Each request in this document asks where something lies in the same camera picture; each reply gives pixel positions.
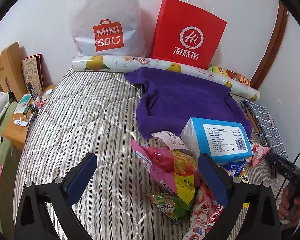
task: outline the blue snack package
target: blue snack package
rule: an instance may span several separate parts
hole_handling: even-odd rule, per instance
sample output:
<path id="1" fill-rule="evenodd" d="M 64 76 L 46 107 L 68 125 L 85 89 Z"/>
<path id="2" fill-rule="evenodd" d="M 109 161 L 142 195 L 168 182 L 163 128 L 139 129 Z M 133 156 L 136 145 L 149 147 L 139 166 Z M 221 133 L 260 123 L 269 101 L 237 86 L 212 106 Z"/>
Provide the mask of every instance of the blue snack package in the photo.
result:
<path id="1" fill-rule="evenodd" d="M 233 173 L 233 176 L 237 177 L 240 175 L 241 171 L 243 170 L 243 166 L 246 163 L 246 160 L 240 162 L 228 162 L 226 164 L 226 170 Z"/>

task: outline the book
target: book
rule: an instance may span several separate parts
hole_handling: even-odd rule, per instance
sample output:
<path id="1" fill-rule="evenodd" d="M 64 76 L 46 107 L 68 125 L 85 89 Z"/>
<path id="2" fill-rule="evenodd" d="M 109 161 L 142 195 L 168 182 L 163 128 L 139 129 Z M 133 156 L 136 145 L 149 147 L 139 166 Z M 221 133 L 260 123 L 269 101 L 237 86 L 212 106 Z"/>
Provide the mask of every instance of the book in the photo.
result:
<path id="1" fill-rule="evenodd" d="M 35 91 L 41 94 L 44 88 L 42 78 L 42 54 L 26 57 L 21 61 L 21 65 L 25 83 L 30 83 Z"/>

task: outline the hi logo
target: hi logo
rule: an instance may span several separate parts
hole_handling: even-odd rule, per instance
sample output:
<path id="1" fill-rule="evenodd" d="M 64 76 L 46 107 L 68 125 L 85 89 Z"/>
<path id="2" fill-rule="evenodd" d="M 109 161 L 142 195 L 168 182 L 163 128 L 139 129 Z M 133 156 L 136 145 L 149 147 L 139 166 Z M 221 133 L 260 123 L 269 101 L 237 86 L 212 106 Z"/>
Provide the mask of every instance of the hi logo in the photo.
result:
<path id="1" fill-rule="evenodd" d="M 123 32 L 120 22 L 111 23 L 109 19 L 100 21 L 100 25 L 93 26 L 96 40 L 96 51 L 123 48 Z"/>
<path id="2" fill-rule="evenodd" d="M 197 27 L 186 27 L 180 33 L 180 42 L 188 49 L 197 49 L 203 43 L 203 33 Z"/>

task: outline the tissue box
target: tissue box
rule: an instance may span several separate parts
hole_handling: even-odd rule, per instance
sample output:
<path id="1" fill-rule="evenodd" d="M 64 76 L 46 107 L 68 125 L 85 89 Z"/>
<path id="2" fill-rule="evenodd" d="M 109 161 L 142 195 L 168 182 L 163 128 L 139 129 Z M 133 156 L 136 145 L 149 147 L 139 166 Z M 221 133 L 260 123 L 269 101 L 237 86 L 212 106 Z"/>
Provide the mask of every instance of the tissue box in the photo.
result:
<path id="1" fill-rule="evenodd" d="M 209 154 L 217 164 L 236 162 L 252 156 L 247 134 L 240 123 L 190 118 L 181 139 L 198 162 L 200 154 Z"/>

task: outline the pink snack bag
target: pink snack bag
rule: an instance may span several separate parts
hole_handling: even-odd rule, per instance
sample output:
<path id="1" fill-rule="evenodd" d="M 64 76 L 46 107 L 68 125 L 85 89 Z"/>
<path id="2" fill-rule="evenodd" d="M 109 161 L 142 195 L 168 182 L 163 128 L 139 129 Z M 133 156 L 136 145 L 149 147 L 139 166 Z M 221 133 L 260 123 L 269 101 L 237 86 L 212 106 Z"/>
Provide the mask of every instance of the pink snack bag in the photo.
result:
<path id="1" fill-rule="evenodd" d="M 202 182 L 192 206 L 190 228 L 182 240 L 202 240 L 223 209 L 224 207 L 216 202 L 212 192 Z"/>
<path id="2" fill-rule="evenodd" d="M 271 150 L 269 147 L 264 147 L 258 143 L 250 142 L 252 149 L 252 156 L 246 160 L 247 163 L 250 163 L 252 168 L 257 166 L 261 162 L 262 158 Z"/>
<path id="3" fill-rule="evenodd" d="M 151 177 L 169 192 L 178 195 L 186 204 L 194 198 L 198 187 L 198 170 L 194 159 L 178 150 L 143 147 L 131 141 L 136 156 Z"/>

